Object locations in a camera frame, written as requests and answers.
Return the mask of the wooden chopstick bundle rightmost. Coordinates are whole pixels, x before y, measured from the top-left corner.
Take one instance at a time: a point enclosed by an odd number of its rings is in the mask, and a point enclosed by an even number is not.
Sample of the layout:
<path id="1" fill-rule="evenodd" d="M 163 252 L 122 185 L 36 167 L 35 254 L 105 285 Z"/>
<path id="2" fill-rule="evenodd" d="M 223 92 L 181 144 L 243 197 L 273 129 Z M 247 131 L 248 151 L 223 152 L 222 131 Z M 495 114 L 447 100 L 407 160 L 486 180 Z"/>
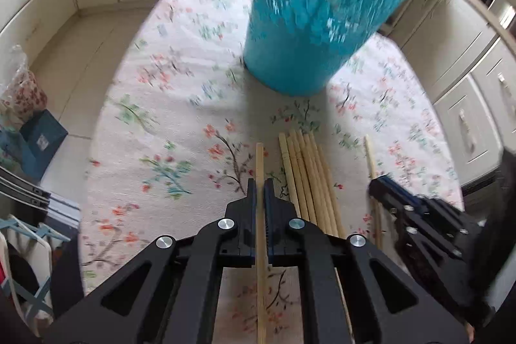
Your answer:
<path id="1" fill-rule="evenodd" d="M 337 202 L 336 195 L 332 189 L 332 174 L 323 154 L 323 148 L 320 144 L 316 142 L 314 133 L 309 132 L 309 137 L 311 140 L 311 146 L 314 149 L 314 153 L 316 156 L 318 172 L 323 179 L 323 193 L 328 206 L 330 225 L 332 226 L 333 235 L 339 238 L 345 238 L 345 231 L 341 221 L 339 204 Z"/>

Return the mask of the wooden chopstick bundle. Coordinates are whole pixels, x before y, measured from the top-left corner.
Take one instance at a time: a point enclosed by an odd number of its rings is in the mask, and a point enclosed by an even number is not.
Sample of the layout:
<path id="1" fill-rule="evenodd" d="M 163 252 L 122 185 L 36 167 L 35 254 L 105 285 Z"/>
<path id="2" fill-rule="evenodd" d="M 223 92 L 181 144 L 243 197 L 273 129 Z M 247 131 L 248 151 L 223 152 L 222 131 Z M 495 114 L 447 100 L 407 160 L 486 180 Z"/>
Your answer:
<path id="1" fill-rule="evenodd" d="M 323 198 L 322 184 L 317 173 L 315 155 L 309 137 L 301 130 L 291 129 L 290 140 L 295 151 L 296 168 L 301 176 L 301 191 L 304 201 L 300 196 L 299 203 L 305 209 L 302 210 L 303 218 L 317 225 L 323 233 L 329 233 L 326 203 Z"/>
<path id="2" fill-rule="evenodd" d="M 332 226 L 330 225 L 328 206 L 323 193 L 322 179 L 318 172 L 314 149 L 311 146 L 311 140 L 308 133 L 303 135 L 303 141 L 303 152 L 307 155 L 305 158 L 305 163 L 308 169 L 309 179 L 312 184 L 312 196 L 317 214 L 317 223 L 326 234 L 333 235 Z"/>
<path id="3" fill-rule="evenodd" d="M 305 220 L 310 220 L 310 215 L 308 212 L 308 207 L 306 203 L 306 197 L 303 190 L 303 179 L 299 167 L 299 161 L 297 160 L 297 154 L 296 154 L 296 148 L 295 143 L 293 140 L 293 136 L 290 135 L 287 138 L 287 145 L 290 155 L 290 165 L 292 167 L 293 176 L 295 180 L 295 189 L 296 189 L 296 196 L 297 196 L 297 202 L 300 209 L 300 215 Z"/>
<path id="4" fill-rule="evenodd" d="M 279 144 L 280 144 L 280 149 L 281 149 L 281 154 L 282 154 L 282 159 L 283 159 L 283 166 L 285 169 L 286 181 L 287 181 L 287 185 L 288 185 L 288 189 L 289 189 L 290 202 L 292 202 L 295 207 L 296 215 L 298 217 L 300 217 L 301 214 L 300 214 L 300 208 L 299 208 L 299 203 L 298 203 L 298 198 L 297 198 L 297 193 L 296 193 L 296 184 L 295 184 L 295 179 L 294 179 L 293 170 L 292 170 L 292 166 L 291 166 L 290 154 L 289 154 L 289 150 L 288 150 L 288 143 L 287 143 L 287 138 L 286 138 L 285 133 L 279 133 L 278 139 L 279 139 Z"/>
<path id="5" fill-rule="evenodd" d="M 332 189 L 332 174 L 323 154 L 323 148 L 320 144 L 316 142 L 314 133 L 309 132 L 309 137 L 311 140 L 311 146 L 314 149 L 314 153 L 316 156 L 318 172 L 323 179 L 323 193 L 328 206 L 330 225 L 332 226 L 333 235 L 339 238 L 345 238 L 345 231 L 341 221 L 339 204 L 337 202 L 336 195 Z"/>

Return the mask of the wooden chopstick bundle leftmost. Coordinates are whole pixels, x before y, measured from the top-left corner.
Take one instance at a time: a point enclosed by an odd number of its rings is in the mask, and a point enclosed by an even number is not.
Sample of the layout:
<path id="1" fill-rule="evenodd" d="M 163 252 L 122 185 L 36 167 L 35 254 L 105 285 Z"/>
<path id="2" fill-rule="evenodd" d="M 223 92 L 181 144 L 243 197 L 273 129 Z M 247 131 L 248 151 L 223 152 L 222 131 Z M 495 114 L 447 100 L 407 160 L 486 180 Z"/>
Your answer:
<path id="1" fill-rule="evenodd" d="M 279 144 L 280 144 L 280 149 L 281 149 L 281 154 L 282 154 L 282 159 L 283 159 L 283 166 L 285 169 L 286 181 L 287 181 L 287 185 L 288 185 L 288 189 L 289 189 L 290 202 L 292 202 L 295 207 L 296 215 L 298 217 L 300 217 L 301 214 L 300 214 L 300 208 L 299 208 L 299 203 L 298 203 L 298 198 L 297 198 L 297 193 L 296 193 L 296 184 L 295 184 L 295 179 L 294 179 L 293 170 L 292 170 L 292 166 L 291 166 L 290 154 L 289 154 L 289 150 L 288 150 L 288 143 L 287 143 L 287 138 L 286 138 L 285 133 L 279 133 L 278 139 L 279 139 Z"/>

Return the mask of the white folding rack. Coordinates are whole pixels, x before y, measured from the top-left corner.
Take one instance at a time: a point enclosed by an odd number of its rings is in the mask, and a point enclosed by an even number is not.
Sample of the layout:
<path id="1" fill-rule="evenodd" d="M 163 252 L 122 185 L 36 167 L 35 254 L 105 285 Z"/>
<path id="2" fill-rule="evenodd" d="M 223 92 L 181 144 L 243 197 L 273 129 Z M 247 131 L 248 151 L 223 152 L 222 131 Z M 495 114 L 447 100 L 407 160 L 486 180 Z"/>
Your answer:
<path id="1" fill-rule="evenodd" d="M 36 336 L 53 322 L 51 276 L 69 241 L 44 223 L 32 226 L 12 215 L 1 220 L 1 291 Z"/>

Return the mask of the cream right cabinet drawers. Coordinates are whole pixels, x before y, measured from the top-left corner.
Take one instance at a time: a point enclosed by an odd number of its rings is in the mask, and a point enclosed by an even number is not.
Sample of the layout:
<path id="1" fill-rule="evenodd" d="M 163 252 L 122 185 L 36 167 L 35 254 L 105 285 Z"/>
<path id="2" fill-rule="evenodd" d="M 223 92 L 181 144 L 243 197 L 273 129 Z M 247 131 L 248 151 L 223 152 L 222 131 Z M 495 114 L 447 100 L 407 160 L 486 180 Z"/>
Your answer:
<path id="1" fill-rule="evenodd" d="M 441 122 L 460 184 L 515 148 L 515 39 L 480 0 L 407 0 L 385 30 Z"/>

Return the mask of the floral tablecloth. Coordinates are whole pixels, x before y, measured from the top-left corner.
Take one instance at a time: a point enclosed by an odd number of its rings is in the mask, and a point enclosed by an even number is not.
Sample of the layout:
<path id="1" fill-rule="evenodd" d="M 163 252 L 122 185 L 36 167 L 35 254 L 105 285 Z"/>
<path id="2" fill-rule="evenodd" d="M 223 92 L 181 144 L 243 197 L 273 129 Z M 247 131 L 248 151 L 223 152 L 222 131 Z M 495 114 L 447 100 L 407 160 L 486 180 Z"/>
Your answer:
<path id="1" fill-rule="evenodd" d="M 140 24 L 106 20 L 116 72 L 98 114 L 80 225 L 82 281 L 93 291 L 162 234 L 186 238 L 246 194 L 255 146 L 278 196 L 288 185 L 279 133 L 312 132 L 332 174 L 346 234 L 374 238 L 364 147 L 376 173 L 417 196 L 462 206 L 436 112 L 399 47 L 375 34 L 309 97 L 257 81 L 242 54 L 251 0 L 160 0 Z"/>

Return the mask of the dark blue box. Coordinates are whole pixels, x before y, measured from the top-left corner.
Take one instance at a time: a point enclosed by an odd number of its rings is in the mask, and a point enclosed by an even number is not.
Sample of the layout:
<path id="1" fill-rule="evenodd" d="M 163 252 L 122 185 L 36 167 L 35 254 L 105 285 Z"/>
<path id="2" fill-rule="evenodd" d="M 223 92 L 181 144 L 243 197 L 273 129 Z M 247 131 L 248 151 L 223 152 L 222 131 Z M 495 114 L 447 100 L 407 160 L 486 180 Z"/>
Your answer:
<path id="1" fill-rule="evenodd" d="M 35 113 L 20 128 L 23 172 L 39 182 L 68 132 L 48 111 Z"/>

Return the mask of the clear floral plastic bag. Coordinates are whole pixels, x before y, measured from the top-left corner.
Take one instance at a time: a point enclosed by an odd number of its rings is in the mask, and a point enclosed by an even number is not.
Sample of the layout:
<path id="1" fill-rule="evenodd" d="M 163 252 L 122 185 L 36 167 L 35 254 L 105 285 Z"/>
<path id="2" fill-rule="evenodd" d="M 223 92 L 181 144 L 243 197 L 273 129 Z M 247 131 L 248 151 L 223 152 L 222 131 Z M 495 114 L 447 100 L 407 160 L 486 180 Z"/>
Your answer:
<path id="1" fill-rule="evenodd" d="M 19 44 L 1 56 L 1 129 L 18 131 L 46 109 L 47 96 L 28 66 Z"/>

